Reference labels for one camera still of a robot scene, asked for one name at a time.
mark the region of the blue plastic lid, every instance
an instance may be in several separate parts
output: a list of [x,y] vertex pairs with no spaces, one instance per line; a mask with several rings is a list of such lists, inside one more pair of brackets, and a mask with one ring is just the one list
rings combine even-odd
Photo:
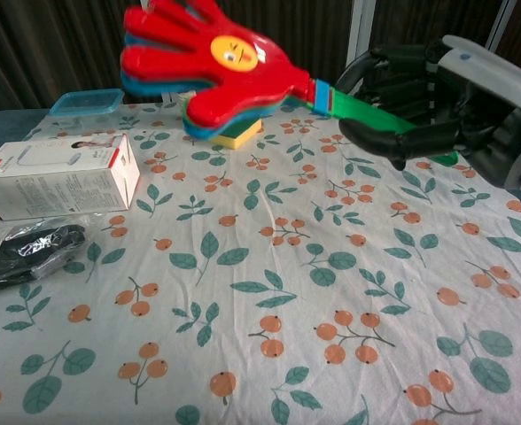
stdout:
[[111,113],[121,104],[125,93],[121,89],[73,91],[65,93],[51,107],[52,117],[83,117]]

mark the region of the robotic hand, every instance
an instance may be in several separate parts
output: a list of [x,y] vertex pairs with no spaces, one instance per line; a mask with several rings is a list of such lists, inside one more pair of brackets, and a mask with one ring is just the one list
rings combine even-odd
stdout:
[[[390,76],[378,78],[383,71]],[[339,122],[351,142],[396,169],[459,151],[494,186],[521,190],[521,69],[474,42],[446,35],[428,46],[370,50],[336,88],[418,126],[395,134]]]

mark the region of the hand clapper toy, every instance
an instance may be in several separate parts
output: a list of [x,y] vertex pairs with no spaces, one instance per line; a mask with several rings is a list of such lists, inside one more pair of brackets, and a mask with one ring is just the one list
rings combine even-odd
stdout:
[[[322,115],[404,133],[414,126],[310,78],[267,37],[229,20],[214,0],[151,0],[125,13],[125,90],[139,96],[196,90],[183,106],[185,131],[208,139],[232,123],[259,118],[295,97]],[[436,157],[444,165],[456,155]]]

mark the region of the tablecloth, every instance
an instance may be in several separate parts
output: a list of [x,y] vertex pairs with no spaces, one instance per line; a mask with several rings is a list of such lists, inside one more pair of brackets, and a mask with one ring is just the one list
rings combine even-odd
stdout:
[[64,270],[0,291],[0,424],[519,424],[521,204],[461,162],[400,173],[283,106],[237,151],[174,104]]

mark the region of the green handle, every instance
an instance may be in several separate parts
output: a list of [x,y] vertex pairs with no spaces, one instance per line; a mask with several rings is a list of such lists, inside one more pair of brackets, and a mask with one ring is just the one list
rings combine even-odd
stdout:
[[[398,118],[389,112],[378,109],[370,104],[348,96],[345,93],[333,90],[333,103],[330,115],[335,118],[348,118],[358,120],[369,127],[378,131],[394,131],[395,133],[404,133],[415,125],[406,120]],[[443,166],[454,166],[459,158],[457,152],[447,155],[432,157],[435,161]]]

